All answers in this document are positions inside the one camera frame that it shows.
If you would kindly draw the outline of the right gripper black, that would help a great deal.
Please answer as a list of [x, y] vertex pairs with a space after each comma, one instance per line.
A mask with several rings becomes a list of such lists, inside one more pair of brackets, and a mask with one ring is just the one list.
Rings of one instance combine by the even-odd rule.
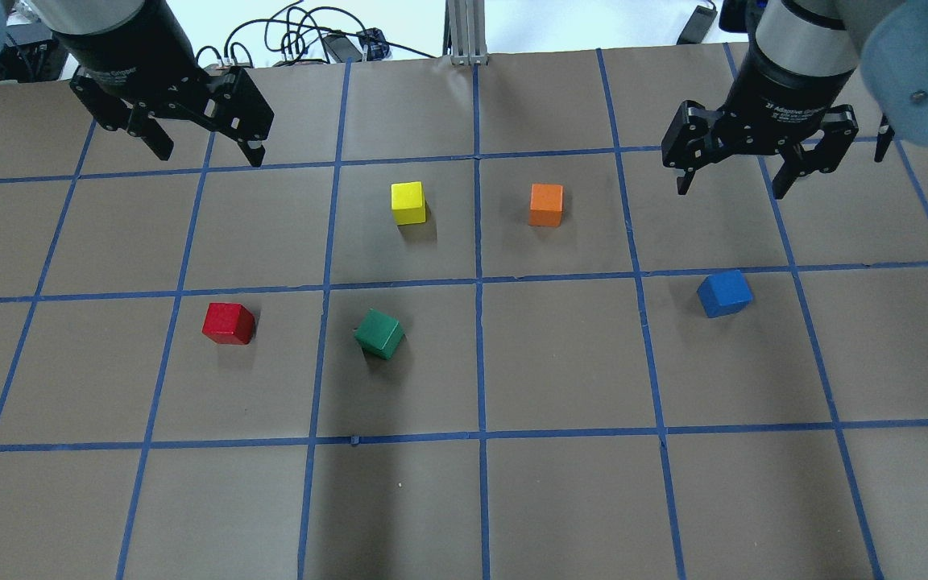
[[[685, 196], [696, 171], [719, 160], [720, 143], [737, 155], [778, 152], [783, 164], [771, 192], [780, 201], [800, 177], [839, 168], [854, 143], [860, 129], [854, 107], [832, 107], [837, 96], [839, 76], [789, 71], [750, 44], [721, 110], [680, 103], [661, 140], [661, 164], [675, 172], [677, 194]], [[806, 150], [803, 140], [818, 129], [820, 142]]]

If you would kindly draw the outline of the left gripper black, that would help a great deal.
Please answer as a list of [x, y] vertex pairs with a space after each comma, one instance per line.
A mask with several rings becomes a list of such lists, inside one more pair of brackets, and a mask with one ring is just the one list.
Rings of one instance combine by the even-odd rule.
[[100, 23], [89, 14], [96, 6], [77, 1], [77, 31], [49, 28], [80, 63], [69, 87], [101, 128], [124, 131], [166, 161], [174, 142], [150, 112], [188, 120], [228, 137], [261, 168], [274, 111], [248, 69], [209, 76], [165, 1], [103, 1], [113, 14]]

